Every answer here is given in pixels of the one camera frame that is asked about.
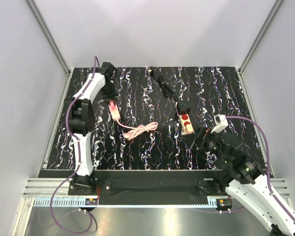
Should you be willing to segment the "pink cube plug adapter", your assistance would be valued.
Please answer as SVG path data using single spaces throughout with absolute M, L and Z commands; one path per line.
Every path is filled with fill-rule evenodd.
M 185 130 L 187 132 L 193 132 L 193 127 L 192 127 L 192 124 L 188 123 L 185 125 Z

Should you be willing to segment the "white pink power strip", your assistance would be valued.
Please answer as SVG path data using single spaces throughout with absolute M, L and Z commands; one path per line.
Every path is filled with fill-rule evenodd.
M 116 103 L 113 100 L 109 102 L 109 110 L 114 121 L 120 120 L 120 113 Z

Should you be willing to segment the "black smart plug adapter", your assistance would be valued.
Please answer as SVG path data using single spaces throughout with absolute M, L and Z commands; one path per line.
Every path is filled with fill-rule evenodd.
M 190 108 L 189 103 L 182 102 L 182 101 L 180 101 L 180 102 L 177 103 L 177 111 L 178 112 L 186 111 L 187 113 L 189 113 L 190 112 L 190 109 L 191 108 Z

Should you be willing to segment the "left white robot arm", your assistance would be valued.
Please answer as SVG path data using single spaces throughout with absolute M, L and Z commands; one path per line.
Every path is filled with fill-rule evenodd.
M 74 173 L 70 175 L 70 195 L 90 195 L 99 190 L 90 150 L 91 134 L 95 126 L 93 102 L 101 93 L 109 108 L 115 106 L 118 97 L 112 83 L 115 70 L 110 62 L 103 62 L 100 67 L 95 66 L 81 89 L 72 98 L 65 100 L 65 126 L 74 143 L 75 158 Z

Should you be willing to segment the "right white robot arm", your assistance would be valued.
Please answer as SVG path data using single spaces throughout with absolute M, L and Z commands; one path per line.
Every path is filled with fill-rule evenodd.
M 249 210 L 271 236 L 295 236 L 295 211 L 271 185 L 258 161 L 245 152 L 236 134 L 200 127 L 180 139 L 191 151 L 209 152 L 223 165 L 216 177 L 200 181 L 200 194 L 228 195 Z

